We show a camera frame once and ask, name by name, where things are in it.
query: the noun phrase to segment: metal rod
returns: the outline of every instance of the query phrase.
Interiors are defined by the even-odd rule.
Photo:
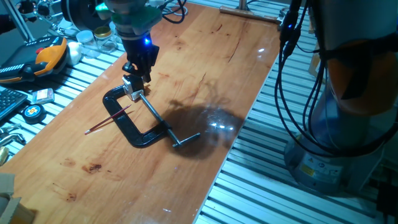
[[[156,118],[156,120],[157,120],[158,122],[163,122],[163,121],[164,121],[163,118],[160,116],[160,114],[158,114],[158,112],[157,112],[157,111],[155,110],[155,108],[151,105],[151,103],[147,100],[147,98],[144,96],[144,94],[140,93],[140,94],[139,94],[139,97],[141,97],[142,102],[144,102],[145,106],[146,106],[146,107],[148,108],[148,110],[154,115],[154,117]],[[185,143],[187,143],[187,142],[190,142],[190,141],[195,140],[196,138],[199,138],[199,136],[200,136],[200,133],[196,133],[195,135],[193,135],[193,136],[191,136],[191,137],[189,137],[189,138],[187,138],[187,139],[184,139],[184,140],[180,141],[180,140],[178,140],[178,138],[176,137],[176,135],[174,134],[174,132],[173,132],[171,129],[168,129],[168,130],[167,130],[167,134],[169,134],[170,138],[172,138],[172,139],[173,139],[173,142],[175,143],[175,144],[173,145],[173,147],[180,147],[180,146],[182,146],[183,144],[185,144]]]
[[[148,110],[154,115],[154,117],[158,120],[158,122],[163,122],[163,118],[158,114],[155,108],[151,105],[151,103],[147,100],[144,94],[140,93],[139,97],[141,97],[142,102],[144,102],[145,106],[147,106]]]
[[[35,39],[32,33],[30,32],[29,28],[26,26],[25,20],[22,18],[21,14],[19,13],[15,5],[13,5],[10,0],[1,0],[1,2],[6,8],[8,14],[11,16],[11,19],[14,22],[15,26],[17,27],[22,38],[26,42],[34,41]]]
[[[52,15],[51,18],[54,18],[54,17],[57,17],[57,16],[62,16],[62,15],[63,15],[62,12],[60,12],[60,13]]]
[[[248,5],[246,4],[246,0],[239,0],[239,6],[237,7],[237,9],[247,11]]]

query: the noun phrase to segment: wooden table surface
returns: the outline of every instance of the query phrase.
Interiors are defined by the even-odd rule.
[[[187,4],[179,25],[162,21],[151,34],[160,47],[147,99],[180,138],[132,147],[112,122],[104,94],[122,85],[126,54],[0,168],[16,174],[15,196],[36,223],[191,223],[274,62],[275,24]],[[141,101],[129,117],[141,132],[156,121]]]

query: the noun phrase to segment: small box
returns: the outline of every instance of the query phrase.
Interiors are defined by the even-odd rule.
[[[0,224],[31,224],[35,214],[21,205],[14,194],[14,174],[0,173]]]
[[[54,102],[54,91],[51,88],[39,90],[32,94],[32,104],[45,104]]]

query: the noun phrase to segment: wood stain spot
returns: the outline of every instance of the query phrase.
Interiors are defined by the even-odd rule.
[[[170,77],[170,75],[164,74],[164,73],[161,73],[161,72],[158,72],[158,74],[159,74],[160,76],[162,76],[162,77],[166,77],[166,78]]]
[[[223,25],[221,24],[220,27],[216,30],[216,32],[219,31],[219,30],[222,28],[222,26],[223,26]]]
[[[76,162],[71,158],[66,158],[63,162],[63,165],[66,167],[74,167],[76,165]]]
[[[67,201],[74,202],[74,201],[76,201],[76,199],[77,199],[77,195],[76,194],[71,194],[71,193],[68,194]]]
[[[89,174],[95,174],[97,172],[100,171],[100,169],[102,168],[101,164],[94,164],[94,163],[90,163],[90,166],[82,166],[81,169],[84,170],[85,172],[89,173]]]

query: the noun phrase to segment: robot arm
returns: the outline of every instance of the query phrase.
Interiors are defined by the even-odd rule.
[[[112,18],[127,53],[123,70],[150,82],[159,47],[152,44],[150,29],[162,20],[162,12],[145,0],[106,0],[96,7],[101,19]]]

